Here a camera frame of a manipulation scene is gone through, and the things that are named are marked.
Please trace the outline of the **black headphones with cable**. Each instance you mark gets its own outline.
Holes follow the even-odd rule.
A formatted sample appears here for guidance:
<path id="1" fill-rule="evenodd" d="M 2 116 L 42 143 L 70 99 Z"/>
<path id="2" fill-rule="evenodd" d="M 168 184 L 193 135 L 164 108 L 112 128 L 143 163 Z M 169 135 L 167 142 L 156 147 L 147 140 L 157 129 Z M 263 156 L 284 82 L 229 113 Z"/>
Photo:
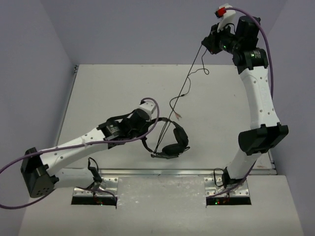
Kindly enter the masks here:
<path id="1" fill-rule="evenodd" d="M 196 56 L 190 66 L 190 69 L 188 71 L 188 74 L 184 80 L 184 83 L 180 89 L 180 92 L 178 93 L 177 96 L 173 97 L 172 99 L 169 100 L 169 107 L 171 109 L 171 112 L 169 114 L 169 116 L 166 117 L 159 117 L 159 118 L 155 118 L 153 119 L 153 121 L 150 122 L 150 124 L 148 126 L 151 126 L 153 124 L 155 124 L 156 122 L 164 122 L 164 125 L 162 127 L 162 130 L 160 132 L 160 135 L 158 137 L 158 141 L 157 144 L 155 146 L 154 149 L 151 149 L 148 147 L 147 145 L 147 137 L 144 137 L 143 139 L 141 139 L 142 145 L 143 147 L 151 153 L 151 157 L 152 158 L 162 158 L 162 159 L 172 159 L 172 158 L 177 158 L 179 157 L 180 154 L 184 153 L 185 151 L 189 150 L 189 138 L 188 135 L 186 133 L 186 131 L 184 130 L 184 128 L 182 126 L 180 126 L 177 122 L 171 120 L 171 116 L 174 114 L 175 117 L 177 119 L 180 119 L 181 116 L 179 115 L 178 112 L 175 111 L 175 107 L 177 105 L 177 102 L 179 100 L 179 98 L 184 97 L 186 95 L 189 94 L 190 89 L 191 89 L 191 79 L 190 76 L 192 74 L 195 74 L 198 71 L 203 71 L 203 73 L 205 75 L 209 75 L 210 71 L 205 67 L 204 65 L 204 61 L 201 62 L 202 66 L 201 68 L 193 71 L 193 67 L 195 65 L 195 62 L 198 58 L 198 55 L 201 51 L 202 46 L 199 46 Z M 170 125 L 174 126 L 173 129 L 173 134 L 176 140 L 176 143 L 174 144 L 170 144 L 170 145 L 166 145 L 165 147 L 162 148 L 161 151 L 158 151 L 158 147 L 162 141 L 162 139 L 164 138 L 165 133 L 167 132 L 167 129 L 169 128 Z"/>

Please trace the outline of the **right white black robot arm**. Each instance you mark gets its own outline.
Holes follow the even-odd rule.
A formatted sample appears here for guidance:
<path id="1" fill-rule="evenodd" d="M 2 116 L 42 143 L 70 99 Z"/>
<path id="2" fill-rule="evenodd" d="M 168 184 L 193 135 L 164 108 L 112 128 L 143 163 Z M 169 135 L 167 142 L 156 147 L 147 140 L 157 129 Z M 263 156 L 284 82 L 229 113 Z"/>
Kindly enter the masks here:
<path id="1" fill-rule="evenodd" d="M 288 134 L 288 126 L 281 124 L 273 105 L 267 53 L 257 47 L 260 18 L 240 17 L 234 33 L 231 24 L 230 17 L 222 17 L 202 41 L 213 55 L 221 51 L 232 54 L 250 109 L 250 129 L 238 135 L 239 150 L 222 174 L 224 187 L 240 183 L 257 159 Z"/>

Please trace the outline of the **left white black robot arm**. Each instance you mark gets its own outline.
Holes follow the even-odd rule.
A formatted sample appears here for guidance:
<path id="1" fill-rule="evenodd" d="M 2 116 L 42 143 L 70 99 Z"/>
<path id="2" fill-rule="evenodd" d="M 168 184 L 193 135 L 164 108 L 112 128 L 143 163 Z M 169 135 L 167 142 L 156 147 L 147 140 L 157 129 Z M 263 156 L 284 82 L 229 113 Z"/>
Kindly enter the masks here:
<path id="1" fill-rule="evenodd" d="M 93 153 L 138 139 L 147 133 L 145 125 L 151 118 L 151 112 L 138 108 L 129 114 L 109 118 L 83 136 L 58 147 L 26 150 L 21 173 L 30 197 L 39 198 L 65 187 L 98 191 L 102 178 L 95 167 L 68 169 L 67 166 Z"/>

